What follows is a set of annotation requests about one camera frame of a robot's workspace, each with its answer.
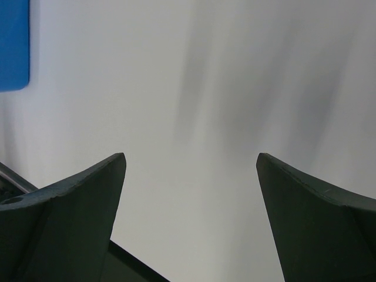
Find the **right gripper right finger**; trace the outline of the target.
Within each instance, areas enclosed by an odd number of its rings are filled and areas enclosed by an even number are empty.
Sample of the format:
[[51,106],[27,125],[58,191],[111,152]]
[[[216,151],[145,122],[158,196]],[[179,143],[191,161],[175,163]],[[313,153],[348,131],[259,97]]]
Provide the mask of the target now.
[[375,200],[260,153],[257,175],[285,281],[374,281]]

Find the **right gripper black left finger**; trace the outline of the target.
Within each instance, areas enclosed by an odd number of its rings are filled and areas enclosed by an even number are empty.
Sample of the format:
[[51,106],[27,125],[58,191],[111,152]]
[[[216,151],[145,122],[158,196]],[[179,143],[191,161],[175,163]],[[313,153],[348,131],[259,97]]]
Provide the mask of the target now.
[[2,281],[99,281],[126,172],[123,153],[1,201]]

